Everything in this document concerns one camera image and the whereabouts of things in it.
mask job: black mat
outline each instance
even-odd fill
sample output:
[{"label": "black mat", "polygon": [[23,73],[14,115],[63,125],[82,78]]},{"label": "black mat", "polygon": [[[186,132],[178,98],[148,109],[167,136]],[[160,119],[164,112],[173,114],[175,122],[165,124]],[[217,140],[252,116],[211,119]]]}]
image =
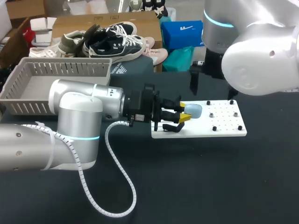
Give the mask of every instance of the black mat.
[{"label": "black mat", "polygon": [[[198,95],[188,73],[120,76],[111,85],[130,93],[144,82],[162,97],[182,100],[226,99],[225,81],[202,75]],[[137,205],[121,219],[98,213],[87,200],[77,172],[0,173],[2,224],[297,224],[299,220],[299,94],[236,98],[248,134],[235,138],[155,140],[149,124],[112,129],[110,142],[137,190]],[[56,118],[16,117],[2,123],[55,128]],[[109,123],[102,125],[101,136]],[[104,142],[95,166],[85,171],[96,202],[123,212],[131,189]]]}]

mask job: white pegboard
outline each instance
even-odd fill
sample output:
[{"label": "white pegboard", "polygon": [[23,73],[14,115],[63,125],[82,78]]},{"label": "white pegboard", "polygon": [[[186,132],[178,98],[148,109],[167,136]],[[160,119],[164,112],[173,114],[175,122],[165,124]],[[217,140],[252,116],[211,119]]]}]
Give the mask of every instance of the white pegboard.
[{"label": "white pegboard", "polygon": [[247,130],[243,122],[237,102],[231,105],[230,100],[207,101],[183,101],[185,104],[199,104],[202,106],[202,114],[198,119],[191,119],[185,122],[185,126],[179,133],[163,131],[163,124],[175,125],[172,122],[164,121],[158,124],[158,130],[154,131],[154,122],[151,123],[151,137],[154,139],[167,138],[204,138],[204,137],[241,137],[246,136]]}]

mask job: sneaker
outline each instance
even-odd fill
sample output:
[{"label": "sneaker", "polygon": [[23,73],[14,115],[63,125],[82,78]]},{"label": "sneaker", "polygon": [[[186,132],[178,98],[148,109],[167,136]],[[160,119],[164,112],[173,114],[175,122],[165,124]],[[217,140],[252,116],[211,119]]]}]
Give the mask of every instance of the sneaker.
[{"label": "sneaker", "polygon": [[152,37],[145,37],[146,47],[152,49],[155,45],[155,39]]},{"label": "sneaker", "polygon": [[85,31],[74,31],[64,34],[58,46],[57,57],[74,57],[77,47],[84,41]]},{"label": "sneaker", "polygon": [[145,39],[136,35],[114,35],[90,46],[90,57],[112,58],[112,63],[131,61],[146,49]]},{"label": "sneaker", "polygon": [[143,55],[150,57],[153,60],[154,66],[162,63],[168,56],[168,52],[165,49],[149,49],[146,48]]},{"label": "sneaker", "polygon": [[56,57],[59,43],[47,48],[30,48],[29,57]]},{"label": "sneaker", "polygon": [[154,10],[157,18],[161,19],[162,16],[168,16],[168,11],[165,7],[165,0],[154,0]]},{"label": "sneaker", "polygon": [[154,0],[142,0],[144,11],[152,11],[154,8]]},{"label": "sneaker", "polygon": [[120,22],[105,29],[96,31],[92,37],[84,42],[82,48],[83,54],[86,57],[89,57],[89,48],[91,45],[105,41],[107,38],[114,36],[116,33],[122,35],[136,35],[137,27],[131,22]]},{"label": "sneaker", "polygon": [[130,12],[141,12],[141,11],[144,11],[142,8],[142,0],[131,0]]}]

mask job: shoe box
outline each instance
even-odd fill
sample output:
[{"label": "shoe box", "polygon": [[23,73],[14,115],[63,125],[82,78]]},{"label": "shoe box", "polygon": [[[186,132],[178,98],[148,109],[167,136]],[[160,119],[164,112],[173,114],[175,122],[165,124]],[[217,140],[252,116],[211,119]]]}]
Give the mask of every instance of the shoe box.
[{"label": "shoe box", "polygon": [[202,21],[163,22],[161,25],[164,43],[169,50],[204,46],[202,29]]},{"label": "shoe box", "polygon": [[[88,30],[93,24],[98,24],[102,28],[105,28],[122,21],[134,23],[137,27],[137,35],[142,37],[153,37],[155,39],[153,49],[162,48],[159,19],[156,17],[154,11],[61,16],[56,19],[53,25],[52,38],[61,37],[63,34],[75,30]],[[162,65],[157,66],[157,71],[162,71]]]},{"label": "shoe box", "polygon": [[119,62],[111,66],[111,77],[122,75],[144,75],[152,74],[153,60],[150,57],[141,55],[133,61]]},{"label": "shoe box", "polygon": [[46,16],[44,0],[21,0],[6,2],[12,29],[6,34],[9,40],[0,52],[0,67],[7,68],[28,56],[28,44],[23,31],[30,27],[30,18]]}]

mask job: teal bag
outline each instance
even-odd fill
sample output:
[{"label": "teal bag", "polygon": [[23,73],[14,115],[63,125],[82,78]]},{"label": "teal bag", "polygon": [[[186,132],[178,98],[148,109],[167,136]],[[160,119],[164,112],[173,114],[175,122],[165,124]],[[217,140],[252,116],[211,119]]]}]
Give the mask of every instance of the teal bag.
[{"label": "teal bag", "polygon": [[188,71],[193,58],[194,47],[185,47],[171,52],[163,62],[163,71]]},{"label": "teal bag", "polygon": [[[161,19],[159,19],[160,27],[162,26],[163,22],[171,22],[171,18],[167,16],[162,16]],[[162,45],[163,48],[166,49],[169,53],[169,50],[166,48],[166,45],[164,43],[164,35],[163,35],[163,30],[161,30],[161,35],[162,35]]]}]

